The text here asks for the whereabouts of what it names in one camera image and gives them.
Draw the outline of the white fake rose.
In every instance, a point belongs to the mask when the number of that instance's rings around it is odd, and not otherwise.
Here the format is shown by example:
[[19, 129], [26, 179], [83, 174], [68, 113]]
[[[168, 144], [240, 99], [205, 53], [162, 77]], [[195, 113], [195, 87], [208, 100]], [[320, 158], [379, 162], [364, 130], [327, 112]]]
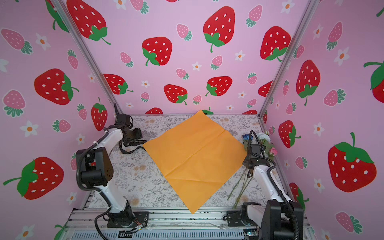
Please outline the white fake rose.
[[[255, 138], [254, 134], [250, 134], [250, 135], [253, 136], [253, 142], [252, 142], [253, 144], [260, 143], [261, 145], [264, 145], [266, 147], [266, 149], [269, 147], [269, 144], [271, 143], [271, 139], [270, 139], [268, 134], [265, 134], [263, 132], [257, 133], [256, 134], [257, 138]], [[248, 175], [249, 175], [248, 171], [250, 171], [250, 170], [247, 168], [245, 168], [242, 171], [242, 174], [240, 175], [239, 180], [236, 182], [236, 184], [232, 188], [232, 190], [231, 190], [231, 192], [227, 198], [227, 200], [229, 201], [230, 198], [232, 198], [234, 196], [235, 191], [238, 188], [240, 188], [239, 193], [236, 195], [235, 202], [233, 204], [232, 209], [236, 209], [238, 207], [239, 203], [242, 201], [241, 200], [242, 195], [244, 194], [248, 185], [251, 183], [251, 177], [248, 177]]]

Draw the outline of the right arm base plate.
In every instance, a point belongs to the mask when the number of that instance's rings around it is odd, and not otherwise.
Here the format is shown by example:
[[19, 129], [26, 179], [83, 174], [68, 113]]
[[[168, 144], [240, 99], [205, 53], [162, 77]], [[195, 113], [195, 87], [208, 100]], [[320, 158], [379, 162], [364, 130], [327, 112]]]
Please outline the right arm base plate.
[[254, 221], [242, 214], [241, 211], [227, 211], [223, 216], [229, 227], [258, 227]]

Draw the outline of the pink fake rose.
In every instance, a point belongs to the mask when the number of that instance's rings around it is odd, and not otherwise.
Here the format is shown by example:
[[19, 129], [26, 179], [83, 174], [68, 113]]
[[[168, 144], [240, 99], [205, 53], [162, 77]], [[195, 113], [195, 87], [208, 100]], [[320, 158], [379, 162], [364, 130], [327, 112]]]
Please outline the pink fake rose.
[[268, 154], [269, 157], [275, 157], [278, 154], [278, 151], [272, 147], [272, 148], [267, 148], [266, 153]]

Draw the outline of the orange wrapping paper sheet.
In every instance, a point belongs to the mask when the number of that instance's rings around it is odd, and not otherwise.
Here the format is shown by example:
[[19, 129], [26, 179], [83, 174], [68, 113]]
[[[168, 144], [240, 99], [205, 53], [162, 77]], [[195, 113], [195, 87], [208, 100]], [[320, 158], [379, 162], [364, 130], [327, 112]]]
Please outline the orange wrapping paper sheet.
[[239, 170], [247, 154], [203, 111], [143, 147], [192, 214]]

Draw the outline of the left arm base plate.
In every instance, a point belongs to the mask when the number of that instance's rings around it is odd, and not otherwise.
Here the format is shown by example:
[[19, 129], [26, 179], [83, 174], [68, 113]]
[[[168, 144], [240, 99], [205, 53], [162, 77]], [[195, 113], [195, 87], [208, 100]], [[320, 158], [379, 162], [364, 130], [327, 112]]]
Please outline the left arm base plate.
[[132, 212], [108, 214], [107, 228], [145, 228], [149, 220], [150, 212]]

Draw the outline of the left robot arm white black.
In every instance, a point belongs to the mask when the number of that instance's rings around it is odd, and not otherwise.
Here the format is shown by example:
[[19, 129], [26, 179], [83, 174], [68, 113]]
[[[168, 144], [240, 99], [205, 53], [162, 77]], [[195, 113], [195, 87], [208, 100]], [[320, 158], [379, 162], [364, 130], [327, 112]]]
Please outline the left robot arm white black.
[[113, 183], [114, 168], [110, 153], [117, 145], [124, 155], [142, 150], [142, 131], [133, 128], [133, 118], [126, 114], [117, 114], [115, 123], [103, 128], [104, 135], [92, 146], [76, 152], [76, 181], [83, 191], [94, 191], [107, 203], [106, 215], [111, 221], [123, 221], [131, 224], [136, 218], [128, 202]]

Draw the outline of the blue fake rose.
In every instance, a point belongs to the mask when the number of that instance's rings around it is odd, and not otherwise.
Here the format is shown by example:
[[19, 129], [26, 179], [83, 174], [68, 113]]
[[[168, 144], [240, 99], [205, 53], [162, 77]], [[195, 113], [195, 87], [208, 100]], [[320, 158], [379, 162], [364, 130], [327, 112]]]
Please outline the blue fake rose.
[[250, 134], [245, 134], [242, 137], [243, 137], [244, 149], [245, 149], [245, 151], [247, 151], [249, 144], [251, 144], [253, 142], [253, 136]]

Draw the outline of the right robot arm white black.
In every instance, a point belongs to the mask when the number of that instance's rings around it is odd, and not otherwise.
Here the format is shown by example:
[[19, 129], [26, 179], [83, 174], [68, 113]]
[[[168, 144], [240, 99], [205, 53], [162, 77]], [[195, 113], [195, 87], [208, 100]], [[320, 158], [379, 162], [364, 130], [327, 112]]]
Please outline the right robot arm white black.
[[247, 144], [243, 165], [249, 169], [249, 178], [261, 185], [266, 206], [245, 202], [240, 219], [244, 225], [256, 225], [256, 234], [248, 233], [250, 240], [302, 240], [304, 238], [304, 209], [293, 202], [275, 182], [272, 170], [276, 165], [264, 156], [260, 144]]

